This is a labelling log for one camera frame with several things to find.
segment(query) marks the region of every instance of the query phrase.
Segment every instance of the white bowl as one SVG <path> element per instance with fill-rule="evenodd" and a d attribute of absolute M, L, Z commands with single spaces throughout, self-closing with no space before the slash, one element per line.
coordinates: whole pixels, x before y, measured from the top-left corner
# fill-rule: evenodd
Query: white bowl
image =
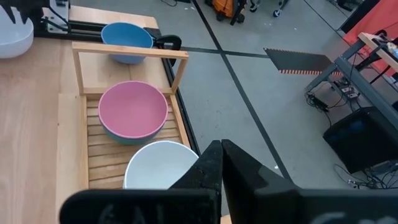
<path fill-rule="evenodd" d="M 157 141 L 144 146 L 130 160 L 124 174 L 124 189 L 165 190 L 178 181 L 197 161 L 187 146 Z"/>
<path fill-rule="evenodd" d="M 0 58 L 13 58 L 25 53 L 33 43 L 33 23 L 28 18 L 22 23 L 21 14 L 12 8 L 16 23 L 13 24 L 0 6 Z"/>

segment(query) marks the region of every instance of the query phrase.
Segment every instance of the orange object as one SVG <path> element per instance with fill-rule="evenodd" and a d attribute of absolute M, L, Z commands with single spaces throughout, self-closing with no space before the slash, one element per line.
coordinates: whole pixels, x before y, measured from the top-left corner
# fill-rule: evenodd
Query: orange object
<path fill-rule="evenodd" d="M 213 7 L 217 12 L 223 12 L 226 17 L 233 17 L 234 0 L 214 0 Z"/>
<path fill-rule="evenodd" d="M 381 0 L 373 9 L 367 13 L 345 36 L 344 39 L 350 45 L 358 40 L 361 32 L 375 34 L 377 31 L 384 29 L 387 36 L 391 39 L 398 37 L 398 1 L 397 0 Z M 362 48 L 359 52 L 367 57 L 372 50 L 368 47 Z M 387 63 L 383 60 L 374 62 L 373 67 L 379 72 L 387 67 Z M 393 75 L 395 71 L 389 69 L 386 75 Z"/>

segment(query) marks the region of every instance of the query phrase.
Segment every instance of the wooden frame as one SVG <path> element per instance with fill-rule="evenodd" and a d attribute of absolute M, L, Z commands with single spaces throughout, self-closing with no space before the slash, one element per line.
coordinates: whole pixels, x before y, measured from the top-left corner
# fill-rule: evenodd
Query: wooden frame
<path fill-rule="evenodd" d="M 73 61 L 75 63 L 77 83 L 79 87 L 79 94 L 102 94 L 106 88 L 85 88 L 83 83 L 83 72 L 81 70 L 80 52 L 86 53 L 99 53 L 99 54 L 118 54 L 118 55 L 135 55 L 135 56 L 146 56 L 146 57 L 158 57 L 158 58 L 172 58 L 181 59 L 180 65 L 176 72 L 174 81 L 170 88 L 160 89 L 165 95 L 174 95 L 177 91 L 178 85 L 180 84 L 185 66 L 188 62 L 188 52 L 179 50 L 164 50 L 164 49 L 147 49 L 140 47 L 126 47 L 118 45 L 106 45 L 106 44 L 94 44 L 86 42 L 72 42 Z"/>
<path fill-rule="evenodd" d="M 132 155 L 142 146 L 124 146 L 106 135 L 98 117 L 98 103 L 101 95 L 108 89 L 104 87 L 85 87 L 79 53 L 100 53 L 120 55 L 140 55 L 146 57 L 165 57 L 181 59 L 174 82 L 166 89 L 159 89 L 169 106 L 166 123 L 158 135 L 151 141 L 169 140 L 190 147 L 187 132 L 181 117 L 175 93 L 188 62 L 188 53 L 174 50 L 143 49 L 83 42 L 72 43 L 79 94 L 81 95 L 80 146 L 82 157 L 80 164 L 86 180 L 82 183 L 89 189 L 120 189 L 124 180 L 124 171 Z"/>

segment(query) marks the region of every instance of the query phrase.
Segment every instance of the pink bowl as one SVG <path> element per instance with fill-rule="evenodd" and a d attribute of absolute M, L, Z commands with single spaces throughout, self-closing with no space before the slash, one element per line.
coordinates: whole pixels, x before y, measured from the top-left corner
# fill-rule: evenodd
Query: pink bowl
<path fill-rule="evenodd" d="M 102 125 L 122 138 L 140 139 L 155 134 L 167 117 L 167 102 L 155 87 L 139 81 L 118 83 L 99 100 Z"/>

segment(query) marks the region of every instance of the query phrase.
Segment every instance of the gray floor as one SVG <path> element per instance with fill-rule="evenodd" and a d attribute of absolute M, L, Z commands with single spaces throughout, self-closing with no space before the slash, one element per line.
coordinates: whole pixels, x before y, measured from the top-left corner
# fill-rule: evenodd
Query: gray floor
<path fill-rule="evenodd" d="M 262 48 L 268 47 L 325 54 L 333 60 L 348 48 L 335 29 L 349 13 L 326 0 L 291 0 L 277 19 L 272 17 L 277 1 L 263 0 L 256 13 L 246 12 L 245 22 L 235 26 L 217 21 L 213 10 L 198 1 L 223 50 L 265 55 Z M 193 4 L 179 2 L 169 7 L 160 0 L 79 0 L 74 4 L 154 16 L 162 33 L 179 35 L 183 46 L 216 49 Z M 267 58 L 229 55 L 227 59 L 293 182 L 308 189 L 352 189 L 333 170 L 334 164 L 342 163 L 322 139 L 329 127 L 326 116 L 305 102 L 303 89 L 314 76 L 282 75 Z M 373 70 L 364 72 L 368 80 L 376 75 Z M 374 86 L 389 102 L 398 100 L 398 93 L 383 79 Z M 228 138 L 280 175 L 219 54 L 190 52 L 180 90 L 201 150 L 213 139 Z M 340 99 L 328 84 L 317 96 L 329 105 Z M 335 108 L 331 120 L 349 113 L 347 106 Z M 222 213 L 228 213 L 225 203 Z"/>

